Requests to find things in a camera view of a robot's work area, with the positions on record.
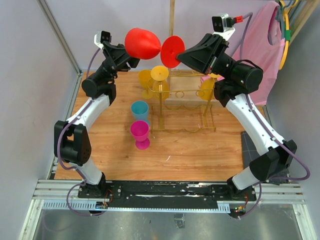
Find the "red plastic wine glass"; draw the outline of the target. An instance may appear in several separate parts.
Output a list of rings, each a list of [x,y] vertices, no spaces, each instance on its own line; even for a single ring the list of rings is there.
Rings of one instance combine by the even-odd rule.
[[[131,57],[137,59],[150,60],[160,55],[162,64],[169,69],[181,63],[178,55],[185,51],[185,43],[179,36],[170,36],[161,43],[153,32],[138,27],[126,34],[124,47]]]

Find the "yellow plastic wine glass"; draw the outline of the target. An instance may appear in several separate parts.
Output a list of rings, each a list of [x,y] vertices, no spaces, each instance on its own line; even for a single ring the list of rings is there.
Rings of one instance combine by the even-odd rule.
[[[214,89],[215,82],[223,80],[224,78],[220,75],[209,74],[200,78],[200,87],[198,96],[205,101],[209,101],[214,99],[215,97],[211,97],[212,90]]]

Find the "blue plastic wine glass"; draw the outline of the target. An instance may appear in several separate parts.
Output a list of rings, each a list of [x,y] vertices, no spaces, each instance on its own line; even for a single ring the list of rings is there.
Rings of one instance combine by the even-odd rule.
[[[144,121],[148,125],[150,125],[150,121],[148,120],[149,117],[149,105],[142,100],[135,101],[131,107],[130,110],[132,112],[133,117],[137,121]]]

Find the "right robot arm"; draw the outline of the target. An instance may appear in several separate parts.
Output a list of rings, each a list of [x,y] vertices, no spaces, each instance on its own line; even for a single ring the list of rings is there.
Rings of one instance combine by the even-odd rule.
[[[207,33],[199,43],[176,58],[202,74],[222,76],[223,79],[214,84],[214,97],[236,117],[254,143],[258,158],[226,181],[227,196],[238,200],[252,185],[277,178],[287,170],[297,145],[293,140],[285,140],[255,109],[250,93],[259,88],[262,68],[248,59],[235,60],[227,55],[228,45],[222,36]]]

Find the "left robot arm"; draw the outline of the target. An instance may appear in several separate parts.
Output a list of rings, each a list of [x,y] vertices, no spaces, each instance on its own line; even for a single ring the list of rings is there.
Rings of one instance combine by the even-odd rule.
[[[54,125],[54,155],[60,166],[74,170],[82,178],[82,190],[90,197],[101,198],[107,193],[105,174],[92,160],[89,130],[101,113],[116,99],[115,79],[118,72],[135,68],[139,59],[131,57],[123,44],[112,45],[108,41],[98,44],[105,59],[92,74],[87,74],[81,87],[88,97],[84,105],[65,121]]]

